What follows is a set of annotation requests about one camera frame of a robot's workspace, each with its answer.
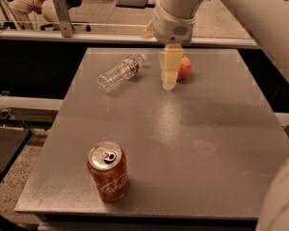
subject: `red ball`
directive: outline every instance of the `red ball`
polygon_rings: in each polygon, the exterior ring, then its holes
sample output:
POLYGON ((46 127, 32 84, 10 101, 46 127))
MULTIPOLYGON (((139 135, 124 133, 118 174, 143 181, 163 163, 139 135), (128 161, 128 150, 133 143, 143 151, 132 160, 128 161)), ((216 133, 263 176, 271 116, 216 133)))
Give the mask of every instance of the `red ball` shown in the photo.
POLYGON ((187 78, 192 71, 192 62, 188 57, 183 57, 181 60, 177 81, 182 81, 187 78))

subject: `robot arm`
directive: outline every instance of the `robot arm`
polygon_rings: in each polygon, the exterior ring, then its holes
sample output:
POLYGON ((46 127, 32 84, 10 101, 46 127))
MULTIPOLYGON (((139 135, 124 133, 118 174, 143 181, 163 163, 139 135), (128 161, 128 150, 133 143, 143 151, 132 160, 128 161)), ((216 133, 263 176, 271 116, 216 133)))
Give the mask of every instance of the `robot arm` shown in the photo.
MULTIPOLYGON (((160 0, 152 27, 167 44, 192 38, 195 12, 203 0, 160 0)), ((289 0, 222 0, 289 82, 289 0)))

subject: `can top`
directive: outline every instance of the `can top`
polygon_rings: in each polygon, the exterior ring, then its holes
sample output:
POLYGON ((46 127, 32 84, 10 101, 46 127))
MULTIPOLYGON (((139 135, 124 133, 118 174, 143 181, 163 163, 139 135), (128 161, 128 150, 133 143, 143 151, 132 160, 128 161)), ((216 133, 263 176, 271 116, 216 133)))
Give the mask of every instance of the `can top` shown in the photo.
POLYGON ((111 169, 118 164, 122 156, 119 145, 112 141, 97 143, 89 153, 90 164, 99 170, 111 169))

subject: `person's leg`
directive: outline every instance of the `person's leg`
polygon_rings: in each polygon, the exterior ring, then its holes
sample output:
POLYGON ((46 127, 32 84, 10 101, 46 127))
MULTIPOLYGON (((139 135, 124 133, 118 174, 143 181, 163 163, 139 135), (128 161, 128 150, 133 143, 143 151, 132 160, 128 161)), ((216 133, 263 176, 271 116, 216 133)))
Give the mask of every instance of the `person's leg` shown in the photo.
POLYGON ((41 13, 51 25, 56 29, 60 30, 59 19, 56 13, 56 9, 53 0, 45 0, 42 3, 41 13))
POLYGON ((14 15, 23 24, 25 29, 33 30, 28 14, 33 10, 33 0, 13 0, 10 3, 14 15))

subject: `soda can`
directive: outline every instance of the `soda can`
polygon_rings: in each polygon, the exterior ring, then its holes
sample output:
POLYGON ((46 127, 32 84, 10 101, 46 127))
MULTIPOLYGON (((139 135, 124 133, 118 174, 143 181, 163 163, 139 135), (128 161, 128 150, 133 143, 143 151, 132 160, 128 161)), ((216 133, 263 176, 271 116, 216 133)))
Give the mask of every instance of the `soda can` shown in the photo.
POLYGON ((126 157, 117 143, 97 143, 89 152, 88 169, 103 201, 115 202, 127 194, 126 157))

